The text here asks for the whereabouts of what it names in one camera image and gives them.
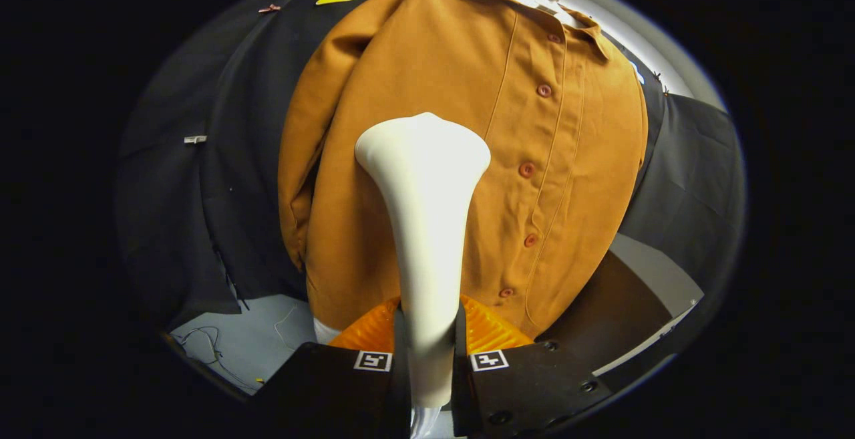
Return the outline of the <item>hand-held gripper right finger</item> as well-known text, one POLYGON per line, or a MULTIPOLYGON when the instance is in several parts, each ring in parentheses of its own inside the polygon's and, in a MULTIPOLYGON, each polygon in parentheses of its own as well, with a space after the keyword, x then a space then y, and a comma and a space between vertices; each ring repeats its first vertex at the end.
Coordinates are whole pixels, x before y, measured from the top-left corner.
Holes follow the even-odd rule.
POLYGON ((555 339, 533 342, 476 300, 461 297, 453 356, 453 432, 467 438, 541 438, 611 399, 555 339))

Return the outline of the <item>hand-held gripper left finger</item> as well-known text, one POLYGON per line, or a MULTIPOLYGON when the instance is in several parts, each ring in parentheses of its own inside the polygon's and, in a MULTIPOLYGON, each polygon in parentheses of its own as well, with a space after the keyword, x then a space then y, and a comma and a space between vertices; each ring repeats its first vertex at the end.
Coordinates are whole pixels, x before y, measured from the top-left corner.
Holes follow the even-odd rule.
POLYGON ((307 342, 250 399, 269 438, 409 438, 403 311, 391 308, 393 353, 307 342))

